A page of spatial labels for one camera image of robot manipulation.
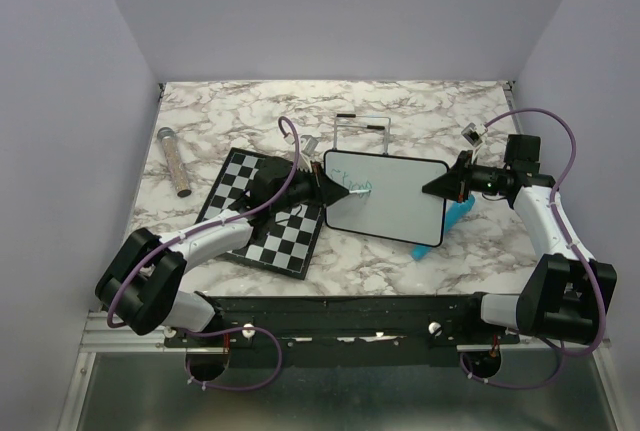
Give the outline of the black framed whiteboard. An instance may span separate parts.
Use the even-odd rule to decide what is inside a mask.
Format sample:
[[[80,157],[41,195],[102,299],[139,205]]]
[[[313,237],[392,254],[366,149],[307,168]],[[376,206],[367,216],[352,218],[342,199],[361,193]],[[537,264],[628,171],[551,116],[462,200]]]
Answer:
[[[443,240],[446,201],[422,192],[449,166],[441,160],[329,150],[324,170],[349,191],[325,211],[328,227],[365,236],[437,247]]]

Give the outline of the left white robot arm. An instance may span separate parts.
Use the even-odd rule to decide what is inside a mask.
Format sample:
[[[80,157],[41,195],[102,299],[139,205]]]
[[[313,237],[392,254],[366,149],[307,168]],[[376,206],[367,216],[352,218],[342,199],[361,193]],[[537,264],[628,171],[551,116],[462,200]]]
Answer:
[[[139,336],[164,326],[201,346],[214,344],[223,322],[211,300],[180,291],[184,275],[262,238],[280,212],[301,204],[328,207],[349,194],[318,163],[303,171],[283,158],[263,159],[238,199],[214,218],[166,235],[140,228],[128,236],[95,289],[108,326]]]

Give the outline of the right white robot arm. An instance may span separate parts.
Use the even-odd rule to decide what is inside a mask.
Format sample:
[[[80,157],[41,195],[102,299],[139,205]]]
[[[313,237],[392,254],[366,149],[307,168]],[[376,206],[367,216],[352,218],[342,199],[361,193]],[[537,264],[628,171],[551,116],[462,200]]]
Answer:
[[[460,330],[480,343],[496,326],[526,336],[593,347],[615,289],[612,265],[595,260],[568,223],[555,180],[540,173],[541,141],[515,134],[507,140],[503,167],[475,163],[463,151],[423,193],[462,203],[473,192],[504,198],[524,223],[538,262],[518,294],[480,293],[478,307],[460,318]]]

